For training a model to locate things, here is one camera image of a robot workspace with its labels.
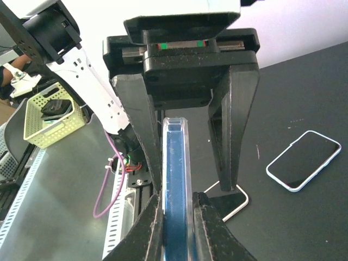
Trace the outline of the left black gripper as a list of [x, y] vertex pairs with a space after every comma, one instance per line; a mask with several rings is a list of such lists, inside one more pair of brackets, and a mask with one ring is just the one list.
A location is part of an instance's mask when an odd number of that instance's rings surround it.
[[208, 107], [222, 191], [237, 186], [241, 145], [259, 83], [254, 28], [232, 29], [236, 13], [138, 16], [109, 36], [103, 60], [141, 145], [156, 192], [162, 157], [155, 109]]

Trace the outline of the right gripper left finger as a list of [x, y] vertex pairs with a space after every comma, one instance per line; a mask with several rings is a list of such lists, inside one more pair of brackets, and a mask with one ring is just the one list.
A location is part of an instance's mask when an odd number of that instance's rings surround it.
[[128, 234], [104, 258], [107, 261], [162, 260], [162, 196], [152, 195]]

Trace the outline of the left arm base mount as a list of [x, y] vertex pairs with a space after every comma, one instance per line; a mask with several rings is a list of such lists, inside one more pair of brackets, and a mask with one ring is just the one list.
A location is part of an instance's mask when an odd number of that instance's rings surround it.
[[152, 178], [138, 139], [136, 137], [131, 139], [123, 138], [112, 134], [111, 140], [123, 156], [126, 174], [128, 174], [128, 187], [141, 188], [150, 186]]

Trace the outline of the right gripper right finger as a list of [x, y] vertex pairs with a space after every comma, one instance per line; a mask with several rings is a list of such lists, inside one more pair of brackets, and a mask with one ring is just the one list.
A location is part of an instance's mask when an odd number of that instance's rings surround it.
[[208, 196], [192, 195], [197, 260], [256, 260], [230, 232]]

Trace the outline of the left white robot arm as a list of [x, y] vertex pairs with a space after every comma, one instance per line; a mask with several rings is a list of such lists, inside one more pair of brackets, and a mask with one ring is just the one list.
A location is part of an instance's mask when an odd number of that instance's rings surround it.
[[237, 185], [241, 142], [259, 82], [253, 28], [233, 29], [252, 1], [110, 1], [87, 13], [92, 31], [121, 29], [107, 39], [105, 82], [84, 50], [64, 1], [1, 1], [1, 25], [31, 60], [56, 75], [121, 145], [135, 136], [155, 189], [161, 162], [155, 111], [209, 108], [209, 130], [223, 191]]

